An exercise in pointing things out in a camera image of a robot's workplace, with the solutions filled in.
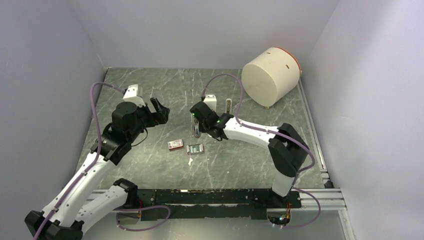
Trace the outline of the beige stapler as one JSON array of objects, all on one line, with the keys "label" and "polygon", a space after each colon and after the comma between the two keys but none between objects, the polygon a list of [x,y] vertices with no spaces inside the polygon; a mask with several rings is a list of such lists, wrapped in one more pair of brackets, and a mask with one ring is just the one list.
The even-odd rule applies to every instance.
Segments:
[{"label": "beige stapler", "polygon": [[199,129],[199,121],[195,117],[193,118],[193,131],[194,131],[194,137],[200,138],[201,132]]}]

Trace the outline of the staple box tray with staples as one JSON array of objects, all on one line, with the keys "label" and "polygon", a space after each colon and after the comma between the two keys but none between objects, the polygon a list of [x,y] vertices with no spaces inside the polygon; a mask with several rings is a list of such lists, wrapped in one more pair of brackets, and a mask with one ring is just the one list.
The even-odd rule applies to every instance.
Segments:
[{"label": "staple box tray with staples", "polygon": [[186,151],[188,155],[198,155],[205,152],[203,144],[191,144],[186,146]]}]

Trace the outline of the red staple box sleeve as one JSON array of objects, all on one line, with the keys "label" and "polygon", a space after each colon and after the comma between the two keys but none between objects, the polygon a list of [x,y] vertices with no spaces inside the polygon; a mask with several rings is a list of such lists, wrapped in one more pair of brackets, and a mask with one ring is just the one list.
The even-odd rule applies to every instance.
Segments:
[{"label": "red staple box sleeve", "polygon": [[177,140],[169,141],[167,145],[168,145],[169,151],[175,151],[175,150],[182,149],[184,147],[184,142],[182,139],[177,139]]}]

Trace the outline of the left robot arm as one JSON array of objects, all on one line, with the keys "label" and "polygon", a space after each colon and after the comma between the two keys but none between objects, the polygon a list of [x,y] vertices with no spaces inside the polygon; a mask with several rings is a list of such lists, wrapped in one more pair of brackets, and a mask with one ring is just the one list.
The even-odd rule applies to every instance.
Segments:
[{"label": "left robot arm", "polygon": [[138,186],[129,180],[116,180],[106,193],[87,203],[97,184],[132,149],[139,134],[168,122],[170,109],[152,97],[155,111],[135,100],[124,100],[111,114],[111,122],[92,146],[80,169],[65,188],[43,210],[32,210],[24,222],[35,240],[80,240],[113,210],[140,206]]}]

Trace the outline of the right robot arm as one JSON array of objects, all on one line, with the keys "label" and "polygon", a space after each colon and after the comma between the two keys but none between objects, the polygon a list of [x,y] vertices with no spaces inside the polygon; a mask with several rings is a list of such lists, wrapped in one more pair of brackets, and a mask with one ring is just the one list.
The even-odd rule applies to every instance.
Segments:
[{"label": "right robot arm", "polygon": [[205,102],[199,101],[190,113],[199,122],[199,131],[207,133],[218,141],[238,140],[250,143],[269,151],[277,174],[272,184],[270,202],[282,207],[289,200],[289,192],[295,183],[307,156],[315,159],[309,147],[294,127],[284,123],[280,127],[264,126],[238,119],[223,113],[218,115]]}]

